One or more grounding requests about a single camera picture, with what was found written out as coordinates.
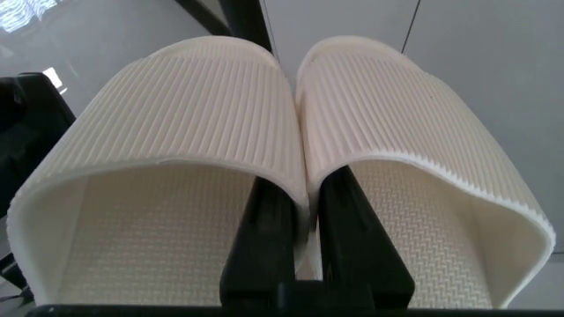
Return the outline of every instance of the white slipper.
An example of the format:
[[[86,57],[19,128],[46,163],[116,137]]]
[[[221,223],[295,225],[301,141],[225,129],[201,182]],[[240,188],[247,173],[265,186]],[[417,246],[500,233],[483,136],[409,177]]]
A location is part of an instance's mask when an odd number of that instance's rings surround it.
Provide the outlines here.
[[[255,176],[307,231],[302,160],[268,52],[177,43],[115,75],[34,171],[9,210],[11,250],[37,305],[218,305]]]
[[[311,196],[352,165],[416,282],[410,306],[507,306],[545,264],[555,235],[471,110],[368,39],[322,41],[300,70]]]

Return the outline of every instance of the black bracket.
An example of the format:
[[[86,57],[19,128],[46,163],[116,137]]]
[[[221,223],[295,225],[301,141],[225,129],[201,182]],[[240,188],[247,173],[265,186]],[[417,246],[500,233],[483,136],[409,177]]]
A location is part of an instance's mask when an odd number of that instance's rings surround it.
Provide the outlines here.
[[[350,168],[322,184],[319,225],[323,282],[295,281],[292,200],[256,179],[220,293],[223,307],[297,311],[406,308],[415,284]]]

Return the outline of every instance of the floor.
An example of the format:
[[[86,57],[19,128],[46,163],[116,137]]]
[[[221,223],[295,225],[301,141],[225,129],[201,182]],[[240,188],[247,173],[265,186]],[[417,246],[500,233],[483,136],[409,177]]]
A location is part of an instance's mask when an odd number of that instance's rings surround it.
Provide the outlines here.
[[[174,0],[3,0],[0,76],[43,72],[78,115],[128,63],[202,35],[208,32]],[[1,230],[0,253],[6,246]],[[564,258],[554,256],[510,307],[564,309],[562,271]],[[0,281],[0,297],[14,293]],[[0,314],[23,315],[16,304],[0,303]]]

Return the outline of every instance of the black holder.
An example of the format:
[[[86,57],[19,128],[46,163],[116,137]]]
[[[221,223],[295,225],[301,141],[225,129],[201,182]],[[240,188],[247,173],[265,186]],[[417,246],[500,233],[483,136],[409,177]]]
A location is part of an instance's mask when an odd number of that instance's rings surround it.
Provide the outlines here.
[[[0,78],[0,217],[74,120],[42,73]],[[25,291],[23,294],[31,294],[12,254],[0,254],[0,276]]]

